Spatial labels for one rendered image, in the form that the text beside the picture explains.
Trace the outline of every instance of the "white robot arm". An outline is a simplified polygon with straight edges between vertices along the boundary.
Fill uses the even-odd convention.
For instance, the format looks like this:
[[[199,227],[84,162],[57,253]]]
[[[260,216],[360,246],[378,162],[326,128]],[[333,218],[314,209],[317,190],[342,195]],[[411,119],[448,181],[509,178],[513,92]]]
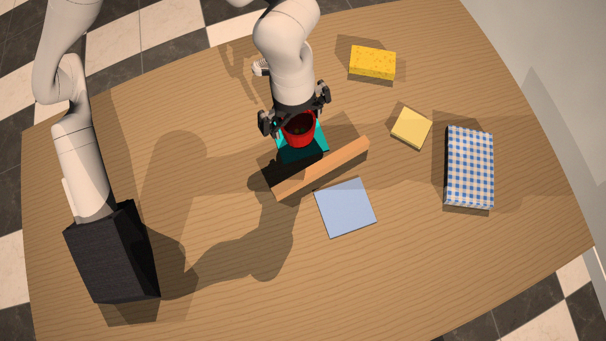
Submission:
[[[319,117],[330,90],[315,84],[313,54],[305,41],[318,23],[316,0],[266,0],[270,6],[253,29],[253,42],[268,64],[274,107],[259,111],[264,136],[305,110]],[[252,0],[227,0],[243,7]],[[63,186],[76,223],[93,222],[117,210],[93,127],[84,68],[67,49],[95,21],[103,0],[48,0],[32,72],[32,92],[40,104],[69,100],[67,114],[51,128],[63,172]]]

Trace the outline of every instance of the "black wooden block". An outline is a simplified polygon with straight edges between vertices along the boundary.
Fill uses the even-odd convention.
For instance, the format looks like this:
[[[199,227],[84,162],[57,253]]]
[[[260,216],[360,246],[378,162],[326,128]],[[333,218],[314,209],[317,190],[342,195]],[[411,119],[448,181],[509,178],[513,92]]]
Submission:
[[[160,297],[147,228],[135,201],[90,223],[71,224],[63,237],[94,303],[118,304]]]

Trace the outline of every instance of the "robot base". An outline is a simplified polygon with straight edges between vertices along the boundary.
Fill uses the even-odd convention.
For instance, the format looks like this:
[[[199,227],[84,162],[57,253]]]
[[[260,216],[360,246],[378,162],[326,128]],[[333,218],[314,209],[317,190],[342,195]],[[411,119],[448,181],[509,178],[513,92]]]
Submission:
[[[313,141],[303,148],[294,148],[289,146],[282,135],[282,131],[278,131],[278,138],[274,139],[274,141],[276,142],[278,152],[280,153],[280,158],[282,159],[282,164],[284,165],[304,159],[308,156],[324,153],[329,150],[328,143],[326,142],[326,138],[322,132],[322,127],[320,127],[319,120],[316,120],[316,131],[313,135]]]
[[[71,224],[63,237],[94,303],[160,297],[152,246],[133,199],[107,217]]]

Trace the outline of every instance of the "yellow sponge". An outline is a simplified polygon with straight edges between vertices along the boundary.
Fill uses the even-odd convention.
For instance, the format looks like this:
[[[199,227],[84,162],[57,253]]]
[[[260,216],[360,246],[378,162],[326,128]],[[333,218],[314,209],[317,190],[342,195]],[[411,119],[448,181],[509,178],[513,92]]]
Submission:
[[[396,53],[352,45],[349,73],[393,81],[396,77]]]
[[[420,150],[427,138],[432,121],[404,107],[391,134]]]

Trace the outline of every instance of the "white wall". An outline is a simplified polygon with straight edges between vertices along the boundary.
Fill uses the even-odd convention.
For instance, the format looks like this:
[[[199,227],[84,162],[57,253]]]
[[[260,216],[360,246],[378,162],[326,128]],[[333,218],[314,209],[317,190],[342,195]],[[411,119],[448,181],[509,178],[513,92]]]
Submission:
[[[596,244],[583,257],[606,311],[606,1],[461,2],[509,68],[562,164]]]

